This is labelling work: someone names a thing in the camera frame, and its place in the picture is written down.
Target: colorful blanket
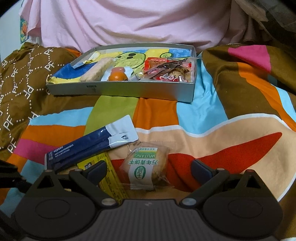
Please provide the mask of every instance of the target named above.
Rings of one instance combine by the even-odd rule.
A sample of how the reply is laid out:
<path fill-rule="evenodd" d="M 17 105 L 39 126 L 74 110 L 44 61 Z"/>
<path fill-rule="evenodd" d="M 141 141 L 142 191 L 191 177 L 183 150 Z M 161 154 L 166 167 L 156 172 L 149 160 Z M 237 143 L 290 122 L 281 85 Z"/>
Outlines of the colorful blanket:
<path fill-rule="evenodd" d="M 278 239 L 296 237 L 296 60 L 264 45 L 228 45 L 203 51 L 191 104 L 101 96 L 95 106 L 30 120 L 8 159 L 34 182 L 44 154 L 129 114 L 141 141 L 169 143 L 167 178 L 174 189 L 136 198 L 182 199 L 200 185 L 190 173 L 198 158 L 231 173 L 254 169 L 283 208 Z M 118 170 L 123 146 L 109 152 Z M 12 188 L 0 209 L 10 215 L 23 194 Z"/>

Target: orange fruit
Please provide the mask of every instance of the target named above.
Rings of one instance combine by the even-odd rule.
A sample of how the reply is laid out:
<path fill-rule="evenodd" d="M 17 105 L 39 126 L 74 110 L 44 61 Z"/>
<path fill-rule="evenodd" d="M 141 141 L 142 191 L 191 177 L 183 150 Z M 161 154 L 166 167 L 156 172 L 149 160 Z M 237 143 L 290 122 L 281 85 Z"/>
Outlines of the orange fruit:
<path fill-rule="evenodd" d="M 125 81 L 128 77 L 123 72 L 112 72 L 108 78 L 109 81 Z"/>

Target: white wall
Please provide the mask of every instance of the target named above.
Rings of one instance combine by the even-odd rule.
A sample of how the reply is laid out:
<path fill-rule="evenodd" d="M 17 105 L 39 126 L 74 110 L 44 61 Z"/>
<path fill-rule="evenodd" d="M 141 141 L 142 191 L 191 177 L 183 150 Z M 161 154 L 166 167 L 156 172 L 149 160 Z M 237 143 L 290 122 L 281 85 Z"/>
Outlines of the white wall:
<path fill-rule="evenodd" d="M 14 50 L 21 47 L 19 11 L 22 1 L 18 1 L 0 18 L 0 57 L 3 61 Z"/>

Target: blue and white package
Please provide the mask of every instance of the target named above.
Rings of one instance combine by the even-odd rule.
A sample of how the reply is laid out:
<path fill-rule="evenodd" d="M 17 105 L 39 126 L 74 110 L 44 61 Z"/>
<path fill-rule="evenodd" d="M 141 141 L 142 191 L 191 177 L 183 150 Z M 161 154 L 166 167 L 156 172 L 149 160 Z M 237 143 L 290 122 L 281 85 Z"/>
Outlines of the blue and white package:
<path fill-rule="evenodd" d="M 44 157 L 45 170 L 51 169 L 57 173 L 98 153 L 137 140 L 138 134 L 131 117 L 126 115 L 75 141 L 48 152 Z"/>

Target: bed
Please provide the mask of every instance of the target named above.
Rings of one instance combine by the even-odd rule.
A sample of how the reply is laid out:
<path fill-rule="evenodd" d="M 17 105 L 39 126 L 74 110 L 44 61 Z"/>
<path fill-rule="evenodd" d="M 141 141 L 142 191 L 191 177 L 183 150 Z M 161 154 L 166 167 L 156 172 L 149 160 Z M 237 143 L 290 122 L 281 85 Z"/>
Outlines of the bed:
<path fill-rule="evenodd" d="M 205 48 L 189 104 L 120 96 L 54 97 L 46 79 L 78 57 L 79 49 L 25 43 L 0 67 L 0 159 L 17 165 L 33 183 L 44 170 L 45 153 L 130 115 L 139 140 L 169 140 L 172 146 L 167 178 L 174 188 L 137 198 L 179 201 L 199 188 L 190 174 L 194 158 L 231 173 L 252 168 L 283 209 L 277 238 L 296 237 L 296 60 L 268 45 Z M 126 146 L 109 152 L 115 170 L 126 155 Z M 0 194 L 0 209 L 11 215 L 23 194 L 16 188 Z"/>

